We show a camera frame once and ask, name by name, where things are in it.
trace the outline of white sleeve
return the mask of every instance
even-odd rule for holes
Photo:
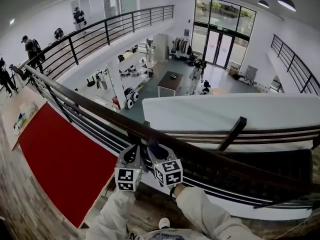
[[[208,238],[222,240],[259,240],[238,218],[231,218],[222,207],[209,201],[197,187],[187,187],[176,199],[186,218]]]
[[[86,240],[125,240],[127,221],[136,198],[133,192],[117,190],[86,232]]]

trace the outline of person in black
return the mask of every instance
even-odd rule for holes
[[[6,70],[6,63],[3,60],[3,58],[0,59],[0,85],[3,85],[7,92],[9,93],[9,96],[12,96],[12,91],[9,88],[8,84],[10,85],[11,89],[14,91],[17,91],[15,85],[12,83],[10,79],[10,75],[8,71]]]
[[[35,69],[36,65],[37,65],[40,72],[43,74],[44,69],[41,65],[40,58],[37,57],[37,58],[33,59],[34,57],[36,57],[38,55],[38,49],[35,47],[34,42],[32,40],[28,39],[28,37],[26,35],[24,35],[21,43],[25,43],[25,51],[28,53],[29,61],[32,60],[30,63],[30,67]]]
[[[75,24],[75,30],[81,30],[85,26],[85,13],[82,10],[79,10],[78,7],[74,8],[75,12],[73,13],[73,24]]]

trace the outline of door frame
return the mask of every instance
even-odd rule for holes
[[[206,33],[205,47],[204,47],[204,50],[203,50],[202,58],[206,58],[208,42],[209,42],[209,37],[210,37],[210,32],[211,31],[218,33],[219,37],[218,37],[217,44],[216,44],[216,49],[215,49],[215,53],[214,53],[213,62],[211,62],[211,61],[206,61],[206,62],[208,62],[209,64],[214,65],[216,67],[219,67],[219,68],[222,68],[222,69],[227,69],[228,62],[229,62],[229,59],[230,59],[230,56],[231,56],[232,49],[234,47],[234,42],[235,42],[235,38],[236,37],[234,35],[232,35],[232,34],[228,34],[228,33],[225,33],[223,31],[213,30],[213,29],[209,28],[207,33]],[[229,47],[229,52],[228,52],[228,54],[226,56],[225,64],[221,66],[221,65],[217,64],[217,60],[218,60],[218,56],[219,56],[219,52],[220,52],[220,48],[221,48],[221,42],[222,42],[223,35],[231,37],[231,44],[230,44],[230,47]]]

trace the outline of cap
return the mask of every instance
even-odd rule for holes
[[[24,35],[24,36],[22,37],[21,43],[23,43],[25,39],[28,39],[28,37],[27,37],[26,35]]]

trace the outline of wheel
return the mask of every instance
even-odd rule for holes
[[[132,101],[132,99],[127,99],[125,106],[128,109],[131,109],[134,106],[134,102]]]
[[[133,98],[133,101],[136,102],[137,100],[139,100],[139,94],[137,92],[135,92],[133,95],[132,95],[132,98]]]

